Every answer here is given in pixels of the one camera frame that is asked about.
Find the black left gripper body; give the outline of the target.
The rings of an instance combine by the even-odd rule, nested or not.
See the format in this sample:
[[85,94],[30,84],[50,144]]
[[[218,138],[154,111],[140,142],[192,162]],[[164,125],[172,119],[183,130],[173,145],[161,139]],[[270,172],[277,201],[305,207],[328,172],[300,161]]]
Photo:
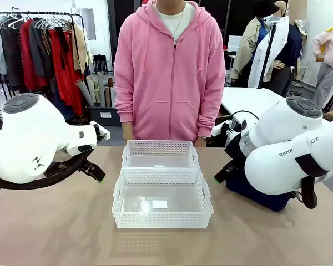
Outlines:
[[46,177],[69,177],[83,164],[84,157],[73,157],[64,162],[52,162],[45,170]]

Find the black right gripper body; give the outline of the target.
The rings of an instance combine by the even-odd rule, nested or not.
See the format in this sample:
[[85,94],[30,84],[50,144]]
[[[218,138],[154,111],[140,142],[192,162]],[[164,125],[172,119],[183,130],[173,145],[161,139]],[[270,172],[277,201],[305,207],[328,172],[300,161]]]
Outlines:
[[234,137],[225,147],[225,152],[230,156],[231,161],[227,164],[232,167],[244,167],[246,156],[240,149],[241,134]]

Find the person's right hand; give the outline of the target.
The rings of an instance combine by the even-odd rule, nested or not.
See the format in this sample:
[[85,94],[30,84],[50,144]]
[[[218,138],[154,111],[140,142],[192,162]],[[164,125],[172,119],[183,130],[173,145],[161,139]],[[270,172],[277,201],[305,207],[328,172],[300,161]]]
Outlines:
[[122,123],[123,129],[123,137],[125,141],[133,140],[133,123],[132,122],[124,122]]

